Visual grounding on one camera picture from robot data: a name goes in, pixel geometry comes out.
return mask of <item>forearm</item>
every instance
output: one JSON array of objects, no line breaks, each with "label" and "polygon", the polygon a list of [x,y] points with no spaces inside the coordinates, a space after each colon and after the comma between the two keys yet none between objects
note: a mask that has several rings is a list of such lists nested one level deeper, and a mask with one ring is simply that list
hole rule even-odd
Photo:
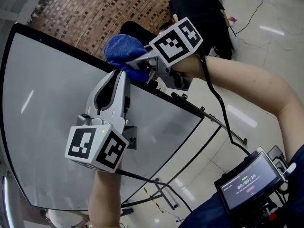
[{"label": "forearm", "polygon": [[206,63],[213,84],[238,94],[277,117],[294,96],[283,79],[259,67],[216,57],[206,57]]},{"label": "forearm", "polygon": [[[290,86],[279,76],[256,66],[208,56],[206,63],[212,84],[238,94],[278,118],[290,161],[304,144],[304,108]],[[173,68],[186,77],[205,80],[198,55],[191,55]]]},{"label": "forearm", "polygon": [[89,201],[89,216],[94,228],[119,228],[121,176],[96,171]]}]

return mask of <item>blue towel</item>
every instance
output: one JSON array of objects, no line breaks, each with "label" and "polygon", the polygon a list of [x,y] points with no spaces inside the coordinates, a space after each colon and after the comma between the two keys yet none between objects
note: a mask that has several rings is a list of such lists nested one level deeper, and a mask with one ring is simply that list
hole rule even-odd
[{"label": "blue towel", "polygon": [[104,55],[114,67],[125,71],[134,81],[146,82],[149,79],[150,69],[135,70],[125,62],[132,61],[147,53],[140,41],[129,35],[115,35],[105,46]]}]

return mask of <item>black wire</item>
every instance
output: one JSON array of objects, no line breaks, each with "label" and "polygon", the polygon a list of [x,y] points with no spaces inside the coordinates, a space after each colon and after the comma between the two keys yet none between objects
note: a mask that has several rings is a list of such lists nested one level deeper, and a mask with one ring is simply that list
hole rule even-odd
[{"label": "black wire", "polygon": [[232,138],[232,135],[231,135],[231,130],[230,130],[230,125],[229,125],[229,122],[228,122],[228,118],[227,118],[227,114],[226,114],[226,110],[225,110],[225,105],[224,105],[223,99],[222,99],[222,97],[220,97],[220,95],[215,91],[215,89],[212,86],[210,75],[209,75],[209,71],[207,69],[207,64],[206,64],[206,61],[205,61],[205,56],[202,55],[200,57],[200,59],[201,59],[201,62],[202,62],[201,66],[202,66],[202,69],[203,69],[203,73],[204,73],[207,85],[208,85],[210,91],[217,98],[217,100],[218,100],[218,102],[219,102],[219,104],[220,104],[220,106],[222,108],[222,112],[223,112],[223,116],[224,116],[224,121],[225,121],[225,125],[226,125],[226,128],[227,128],[227,132],[228,132],[228,135],[229,135],[230,142],[232,144],[234,144],[235,146],[237,146],[238,148],[240,148],[242,151],[244,151],[246,153],[246,155],[250,155],[250,153],[248,152],[248,150],[246,150],[243,146],[241,146],[240,144],[238,144],[238,143],[236,143],[236,142],[233,141],[233,138]]},{"label": "black wire", "polygon": [[186,203],[186,201],[167,183],[164,183],[164,182],[160,182],[160,181],[155,181],[155,180],[150,180],[148,178],[145,178],[145,177],[142,177],[142,176],[139,176],[139,175],[136,175],[136,174],[133,174],[133,173],[130,173],[130,172],[127,172],[127,171],[123,171],[121,169],[117,169],[116,172],[117,174],[120,174],[120,175],[123,175],[123,176],[127,176],[127,177],[132,177],[132,178],[135,178],[135,179],[139,179],[139,180],[142,180],[142,181],[146,181],[146,182],[149,182],[149,183],[153,183],[153,184],[159,184],[159,185],[163,185],[163,186],[166,186],[167,188],[169,188],[177,197],[180,198],[180,200],[186,205],[186,207],[189,209],[190,212],[192,212],[192,209],[189,207],[189,205]]},{"label": "black wire", "polygon": [[286,198],[284,195],[282,195],[282,198],[284,199],[284,202],[286,203],[287,201],[286,201]]},{"label": "black wire", "polygon": [[262,6],[264,0],[262,0],[261,4],[258,5],[258,7],[256,8],[256,11],[251,15],[249,22],[246,24],[246,26],[244,28],[242,28],[239,32],[243,31],[244,29],[246,29],[246,27],[250,24],[252,17],[254,16],[254,14],[257,12],[258,8]]},{"label": "black wire", "polygon": [[276,195],[278,196],[278,198],[280,199],[281,203],[284,205],[285,203],[284,203],[284,201],[283,201],[281,195],[280,195],[277,191],[275,191],[275,193],[276,193]]}]

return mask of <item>small display screen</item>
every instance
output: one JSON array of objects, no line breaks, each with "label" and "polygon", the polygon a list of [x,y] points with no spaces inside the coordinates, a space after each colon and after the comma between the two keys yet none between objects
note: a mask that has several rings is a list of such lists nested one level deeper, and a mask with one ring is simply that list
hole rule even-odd
[{"label": "small display screen", "polygon": [[266,157],[259,155],[243,172],[221,186],[230,209],[261,191],[277,177]]}]

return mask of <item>whiteboard frame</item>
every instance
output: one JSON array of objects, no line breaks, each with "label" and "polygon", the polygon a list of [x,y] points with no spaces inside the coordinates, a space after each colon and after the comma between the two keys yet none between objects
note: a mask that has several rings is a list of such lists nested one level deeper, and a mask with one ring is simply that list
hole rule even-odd
[{"label": "whiteboard frame", "polygon": [[[91,54],[88,54],[72,45],[69,45],[57,38],[51,37],[41,31],[35,30],[31,27],[19,24],[19,23],[15,23],[12,28],[11,31],[9,33],[9,37],[4,49],[4,53],[3,53],[3,58],[2,58],[2,62],[1,62],[1,68],[0,68],[0,88],[2,89],[0,92],[0,134],[1,134],[1,139],[3,142],[3,148],[4,148],[4,152],[5,152],[5,160],[9,166],[9,168],[12,171],[12,174],[22,192],[22,194],[24,195],[25,199],[27,200],[27,202],[31,205],[31,206],[35,206],[35,207],[39,207],[39,208],[44,208],[41,206],[36,206],[31,204],[31,202],[29,201],[29,199],[27,198],[18,178],[16,175],[16,172],[14,170],[14,166],[12,164],[11,158],[10,158],[10,153],[9,153],[9,149],[7,146],[7,142],[6,142],[6,138],[5,138],[5,130],[4,130],[4,122],[3,122],[3,104],[2,104],[2,100],[3,100],[3,83],[4,83],[4,77],[5,77],[5,68],[6,68],[6,63],[7,63],[7,59],[10,53],[10,47],[11,44],[13,42],[14,36],[15,34],[21,34],[23,36],[26,36],[30,39],[33,39],[35,41],[38,41],[44,45],[47,45],[51,48],[54,48],[60,52],[63,52],[71,57],[74,57],[84,63],[90,64],[100,70],[103,70],[107,73],[110,73],[111,71],[114,70],[114,67],[100,59],[98,59],[97,57],[92,56]],[[184,104],[182,104],[181,102],[173,99],[171,96],[165,94],[164,92],[161,92],[160,90],[154,89],[154,88],[150,88],[148,86],[147,83],[142,83],[142,82],[135,82],[135,81],[131,81],[131,84],[152,94],[155,95],[199,118],[201,118],[201,120],[199,121],[199,123],[195,126],[195,128],[191,131],[191,133],[185,138],[184,142],[177,148],[177,150],[171,155],[171,157],[150,177],[152,178],[157,172],[159,172],[159,170],[173,157],[173,155],[180,149],[180,147],[188,140],[188,138],[192,135],[192,133],[196,130],[196,128],[199,126],[199,124],[201,123],[201,121],[204,119],[204,117],[202,117],[201,115],[197,114],[193,109],[188,108],[187,106],[185,106]],[[137,190],[135,191],[130,197],[132,197],[135,193],[137,193],[144,185],[146,184],[146,182]]]}]

